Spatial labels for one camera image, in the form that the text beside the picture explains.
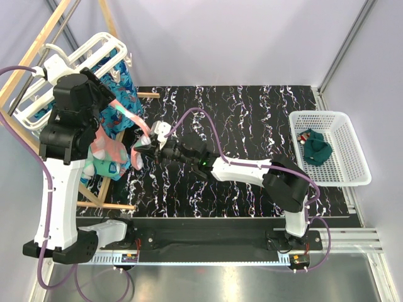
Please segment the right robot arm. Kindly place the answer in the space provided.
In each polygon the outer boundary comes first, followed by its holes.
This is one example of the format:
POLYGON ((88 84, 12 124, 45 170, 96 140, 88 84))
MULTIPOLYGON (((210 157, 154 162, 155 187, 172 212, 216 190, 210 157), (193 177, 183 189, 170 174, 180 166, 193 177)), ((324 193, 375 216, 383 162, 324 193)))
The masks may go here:
POLYGON ((207 148, 196 134, 180 140, 159 140, 156 134, 142 136, 133 146, 136 166, 142 166, 141 156, 160 162, 164 159, 189 165, 204 179, 234 181, 259 186, 285 214, 283 239, 271 237, 274 247, 281 250, 301 249, 309 241, 309 223, 305 206, 308 199, 309 177, 285 156, 273 160, 239 160, 221 156, 207 148))

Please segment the dark green sock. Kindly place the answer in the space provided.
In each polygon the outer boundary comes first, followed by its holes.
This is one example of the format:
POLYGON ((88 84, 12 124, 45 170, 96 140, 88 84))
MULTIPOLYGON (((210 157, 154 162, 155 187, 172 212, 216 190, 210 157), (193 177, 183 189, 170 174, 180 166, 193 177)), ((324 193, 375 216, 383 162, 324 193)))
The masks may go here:
POLYGON ((324 140, 324 136, 312 129, 297 135, 297 141, 303 146, 303 158, 306 163, 321 166, 332 155, 333 149, 324 140))

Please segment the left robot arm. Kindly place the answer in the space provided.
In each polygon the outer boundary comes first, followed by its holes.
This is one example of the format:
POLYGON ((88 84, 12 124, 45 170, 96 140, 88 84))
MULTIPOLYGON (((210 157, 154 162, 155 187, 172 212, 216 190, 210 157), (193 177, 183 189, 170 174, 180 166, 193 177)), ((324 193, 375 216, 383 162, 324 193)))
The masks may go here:
POLYGON ((113 93, 85 67, 57 79, 53 96, 55 104, 40 132, 36 154, 43 169, 40 222, 34 239, 23 245, 23 255, 81 264, 111 243, 131 248, 136 234, 130 220, 76 225, 81 173, 100 126, 99 112, 112 101, 113 93))

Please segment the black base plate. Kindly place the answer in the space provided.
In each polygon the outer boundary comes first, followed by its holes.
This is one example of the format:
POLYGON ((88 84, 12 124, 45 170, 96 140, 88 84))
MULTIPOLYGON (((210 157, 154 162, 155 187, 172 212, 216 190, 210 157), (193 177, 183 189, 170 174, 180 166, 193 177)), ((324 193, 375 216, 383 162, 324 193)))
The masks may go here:
POLYGON ((250 255, 270 252, 295 254, 323 249, 318 231, 307 232, 307 244, 281 250, 270 238, 283 239, 283 218, 133 218, 133 238, 140 241, 109 243, 102 252, 150 252, 154 255, 250 255))

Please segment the mint green sock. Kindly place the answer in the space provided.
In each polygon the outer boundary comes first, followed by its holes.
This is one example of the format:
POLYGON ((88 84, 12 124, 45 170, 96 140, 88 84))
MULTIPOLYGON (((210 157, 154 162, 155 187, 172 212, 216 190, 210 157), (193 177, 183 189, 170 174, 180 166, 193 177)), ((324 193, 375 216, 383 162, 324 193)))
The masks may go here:
POLYGON ((100 160, 93 156, 89 148, 88 157, 81 174, 81 183, 86 186, 94 176, 108 177, 114 181, 118 181, 129 167, 129 159, 124 164, 109 160, 100 160))

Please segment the wooden drying rack frame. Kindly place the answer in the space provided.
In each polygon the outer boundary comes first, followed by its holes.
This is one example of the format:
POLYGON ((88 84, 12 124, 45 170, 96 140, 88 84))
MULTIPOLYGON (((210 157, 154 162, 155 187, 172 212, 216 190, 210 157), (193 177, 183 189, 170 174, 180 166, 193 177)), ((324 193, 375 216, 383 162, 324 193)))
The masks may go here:
MULTIPOLYGON (((47 20, 38 36, 31 44, 27 52, 24 54, 23 58, 20 61, 21 65, 28 66, 32 63, 36 54, 39 52, 39 49, 42 45, 45 44, 46 39, 49 34, 56 26, 57 22, 61 19, 64 11, 67 9, 69 5, 69 1, 61 1, 54 12, 51 14, 50 18, 47 20)), ((114 37, 117 37, 117 31, 115 22, 113 20, 110 7, 107 1, 100 1, 99 6, 102 10, 103 17, 105 19, 105 23, 108 27, 108 31, 114 37)), ((1 106, 4 106, 6 101, 9 99, 11 93, 14 91, 16 85, 19 83, 23 76, 23 72, 20 70, 14 71, 9 79, 6 81, 5 85, 1 89, 1 106)), ((36 154, 38 153, 38 140, 34 138, 34 136, 25 130, 20 123, 18 123, 14 118, 4 115, 5 120, 8 122, 9 126, 23 139, 25 143, 28 144, 29 149, 34 151, 36 154)), ((84 196, 84 201, 78 201, 77 205, 82 207, 92 207, 92 208, 105 208, 105 209, 113 209, 113 210, 136 210, 137 207, 134 205, 127 204, 114 204, 107 203, 106 197, 108 194, 108 190, 110 187, 111 179, 106 177, 103 179, 101 183, 101 187, 99 189, 99 194, 94 195, 88 188, 86 188, 83 184, 79 185, 79 193, 84 196)))

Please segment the blue sea-print sock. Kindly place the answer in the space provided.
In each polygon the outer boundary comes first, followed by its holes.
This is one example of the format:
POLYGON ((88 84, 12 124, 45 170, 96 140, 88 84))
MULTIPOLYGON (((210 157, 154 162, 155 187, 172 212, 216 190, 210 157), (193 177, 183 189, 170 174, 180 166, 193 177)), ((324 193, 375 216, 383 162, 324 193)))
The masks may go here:
MULTIPOLYGON (((109 72, 100 77, 100 81, 116 96, 116 100, 129 110, 129 112, 138 116, 143 115, 144 110, 125 62, 121 60, 114 66, 114 70, 119 71, 120 82, 115 82, 109 72)), ((134 125, 132 120, 123 116, 111 106, 108 106, 100 112, 99 121, 106 134, 111 138, 115 138, 118 133, 134 125)))

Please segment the white plastic basket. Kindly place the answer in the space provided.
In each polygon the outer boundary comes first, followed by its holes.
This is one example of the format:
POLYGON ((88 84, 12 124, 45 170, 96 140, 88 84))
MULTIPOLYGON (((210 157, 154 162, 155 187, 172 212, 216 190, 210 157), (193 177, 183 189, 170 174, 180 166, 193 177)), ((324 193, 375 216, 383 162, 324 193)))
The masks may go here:
POLYGON ((294 111, 289 115, 298 166, 318 186, 356 187, 372 176, 348 115, 294 111))

